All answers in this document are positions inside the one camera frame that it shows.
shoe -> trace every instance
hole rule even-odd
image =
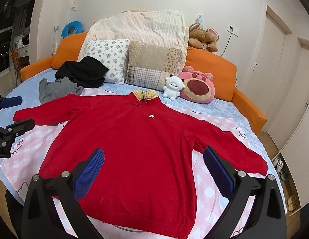
[[[288,206],[288,211],[289,211],[289,212],[294,211],[294,210],[296,209],[296,206],[297,206],[297,203],[296,203],[296,201],[294,201],[292,204],[290,204],[290,205]]]
[[[276,172],[279,173],[283,169],[283,166],[284,166],[284,161],[280,161],[276,166]]]
[[[273,165],[274,167],[281,161],[281,158],[280,157],[277,157],[274,162],[273,162]]]
[[[283,174],[281,175],[281,180],[282,180],[283,182],[287,182],[287,181],[289,180],[289,174],[288,174],[288,173],[283,173]]]
[[[295,201],[296,201],[295,195],[291,195],[287,200],[287,205],[291,205]]]

blue gripper pad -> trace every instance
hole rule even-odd
[[[12,97],[12,98],[6,98],[6,99],[3,99],[0,102],[0,107],[3,108],[3,109],[6,109],[6,108],[13,107],[13,106],[21,105],[22,102],[23,102],[23,99],[20,96]]]
[[[105,154],[101,149],[93,155],[87,165],[84,167],[82,172],[78,175],[74,182],[73,196],[78,201],[83,199],[90,189],[93,181],[97,177],[103,163],[105,161]]]
[[[229,169],[231,170],[233,169],[233,171],[235,171],[235,169],[231,166],[229,162],[221,160],[219,156],[216,156],[215,151],[210,147],[207,147],[204,150],[203,161],[208,168],[210,174],[212,175],[216,186],[219,188],[221,195],[231,201],[234,198],[234,177],[231,177],[223,164],[230,165],[226,167],[229,167]]]

metal screw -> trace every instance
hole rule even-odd
[[[268,175],[268,178],[269,178],[271,181],[274,181],[274,180],[275,180],[275,176],[274,176],[273,174]]]
[[[61,173],[61,176],[62,176],[63,178],[67,178],[69,175],[70,175],[70,172],[69,172],[69,171],[63,171],[63,172]]]
[[[238,171],[237,174],[240,176],[240,177],[245,177],[246,176],[246,172],[245,171]]]
[[[32,179],[33,179],[33,181],[38,181],[39,178],[40,178],[39,175],[38,175],[38,174],[35,174],[35,175],[33,176]]]

patchwork pillow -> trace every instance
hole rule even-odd
[[[182,71],[182,51],[132,41],[125,82],[145,88],[163,90],[165,77]]]
[[[90,56],[98,59],[109,71],[105,74],[105,82],[124,84],[124,68],[130,40],[90,40],[84,48],[84,57]]]

yellow plaid collar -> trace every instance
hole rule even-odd
[[[139,90],[132,91],[132,93],[136,96],[136,98],[139,101],[142,101],[142,100],[148,101],[148,100],[152,100],[152,99],[159,97],[159,94],[154,90],[143,91],[139,89]]]

